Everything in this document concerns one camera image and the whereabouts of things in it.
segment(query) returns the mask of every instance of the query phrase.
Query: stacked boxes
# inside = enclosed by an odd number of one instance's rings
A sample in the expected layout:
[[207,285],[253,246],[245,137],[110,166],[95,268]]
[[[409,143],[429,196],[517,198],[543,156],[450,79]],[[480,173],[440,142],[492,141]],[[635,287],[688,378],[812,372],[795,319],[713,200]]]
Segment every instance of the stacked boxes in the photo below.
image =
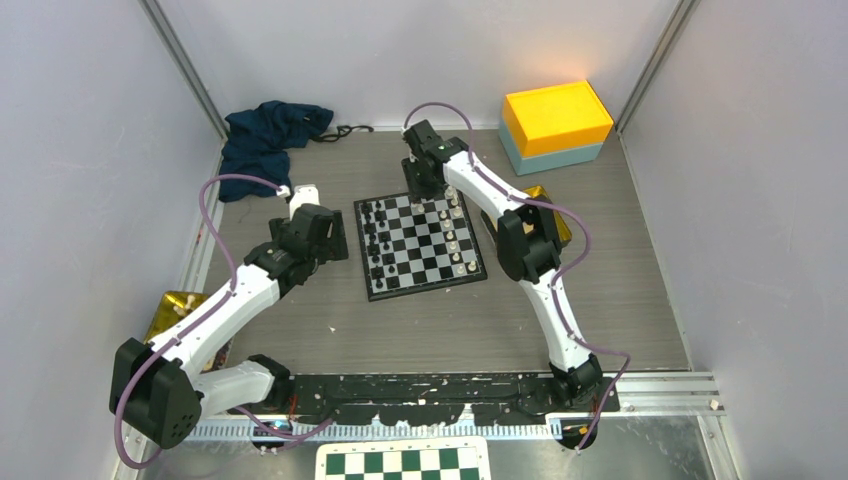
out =
[[612,124],[584,80],[507,95],[498,133],[515,173],[525,175],[593,160]]

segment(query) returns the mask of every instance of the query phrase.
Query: green and white checkered mat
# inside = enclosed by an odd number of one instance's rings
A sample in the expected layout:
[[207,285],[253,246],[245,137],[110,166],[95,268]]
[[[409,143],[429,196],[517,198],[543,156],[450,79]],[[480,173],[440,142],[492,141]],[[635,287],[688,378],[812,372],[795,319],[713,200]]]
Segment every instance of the green and white checkered mat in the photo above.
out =
[[483,437],[322,445],[315,480],[489,480]]

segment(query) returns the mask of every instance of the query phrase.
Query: black and white checkered board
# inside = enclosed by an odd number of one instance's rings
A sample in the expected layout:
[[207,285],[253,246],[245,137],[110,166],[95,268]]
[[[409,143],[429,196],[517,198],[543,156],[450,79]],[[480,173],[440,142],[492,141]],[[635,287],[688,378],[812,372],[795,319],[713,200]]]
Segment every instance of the black and white checkered board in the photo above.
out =
[[406,193],[353,202],[369,301],[488,277],[462,194],[448,193],[419,204]]

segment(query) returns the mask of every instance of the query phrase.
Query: dark blue cloth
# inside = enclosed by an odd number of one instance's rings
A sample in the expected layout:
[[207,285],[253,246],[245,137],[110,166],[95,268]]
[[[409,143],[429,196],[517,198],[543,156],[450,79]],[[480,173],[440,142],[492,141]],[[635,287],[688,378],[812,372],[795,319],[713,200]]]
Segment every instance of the dark blue cloth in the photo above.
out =
[[[219,173],[253,175],[291,187],[285,149],[305,147],[310,137],[327,130],[332,119],[332,110],[278,101],[265,102],[256,110],[231,113],[226,118],[230,136],[221,151],[224,161]],[[234,202],[250,194],[270,197],[276,192],[253,182],[225,180],[218,199]]]

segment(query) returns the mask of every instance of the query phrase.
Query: chessboard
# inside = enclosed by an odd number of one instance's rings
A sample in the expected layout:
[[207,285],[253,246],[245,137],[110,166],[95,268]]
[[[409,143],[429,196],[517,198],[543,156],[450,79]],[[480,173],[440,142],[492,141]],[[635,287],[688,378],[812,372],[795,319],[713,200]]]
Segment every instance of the chessboard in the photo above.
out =
[[368,300],[488,278],[462,193],[415,203],[409,194],[353,202]]
[[316,480],[489,480],[483,437],[322,445]]

